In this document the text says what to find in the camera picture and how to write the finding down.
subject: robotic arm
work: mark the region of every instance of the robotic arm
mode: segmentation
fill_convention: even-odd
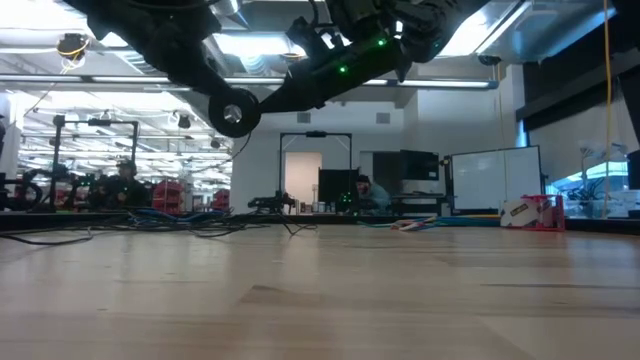
[[[283,85],[262,102],[246,89],[230,87],[204,56],[202,40],[221,30],[208,9],[218,0],[64,1],[87,15],[98,39],[118,34],[169,80],[210,96],[211,125],[223,135],[242,137],[263,113],[321,108],[390,71],[404,81],[413,62],[431,61],[460,24],[490,0],[326,0],[332,26],[351,43],[344,45],[317,16],[310,23],[296,19],[287,36],[307,58],[290,65]],[[396,21],[403,23],[402,34],[395,33]],[[324,33],[331,35],[332,49],[322,40]]]

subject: doorway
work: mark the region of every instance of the doorway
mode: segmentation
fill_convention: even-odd
[[[311,204],[314,190],[317,196],[318,170],[322,167],[322,153],[286,152],[284,160],[284,191]]]

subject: wall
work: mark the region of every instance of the wall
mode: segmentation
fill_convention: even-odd
[[[300,202],[311,204],[314,200],[312,186],[318,184],[321,167],[321,153],[285,153],[284,189]]]
[[[379,89],[365,89],[373,97]],[[298,124],[297,113],[264,114],[256,132],[310,131],[349,132],[366,134],[399,133],[402,131],[402,109],[391,101],[348,103],[329,102],[321,109],[311,109],[310,124]],[[376,124],[377,113],[389,113],[389,124]]]
[[[285,138],[287,144],[291,137]],[[245,139],[235,141],[237,151]],[[278,188],[279,133],[256,132],[251,141],[233,162],[231,175],[231,206],[236,213],[250,211],[247,203],[254,197],[273,196]],[[397,151],[401,148],[401,134],[353,134],[353,168],[360,164],[362,151]],[[348,169],[349,152],[337,140],[298,137],[286,147],[288,152],[317,152],[322,154],[323,169]]]
[[[510,66],[492,91],[419,90],[404,109],[403,148],[445,155],[516,146],[515,109],[524,104],[522,68]],[[440,181],[405,191],[444,192]]]
[[[585,159],[586,168],[604,162],[606,129],[606,106],[602,103],[531,131],[531,145],[540,145],[542,173],[549,177],[547,185],[581,171],[580,148],[589,148],[595,152],[594,156]],[[623,145],[625,153],[638,149],[638,140],[622,96],[616,96],[612,105],[611,143]],[[614,148],[611,160],[625,161],[625,158]]]

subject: wooden surface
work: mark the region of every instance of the wooden surface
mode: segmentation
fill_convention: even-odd
[[[280,226],[0,240],[0,358],[640,359],[633,237]]]

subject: whiteboard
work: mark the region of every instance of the whiteboard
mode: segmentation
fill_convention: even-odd
[[[452,155],[451,168],[458,210],[501,209],[542,190],[537,146]]]

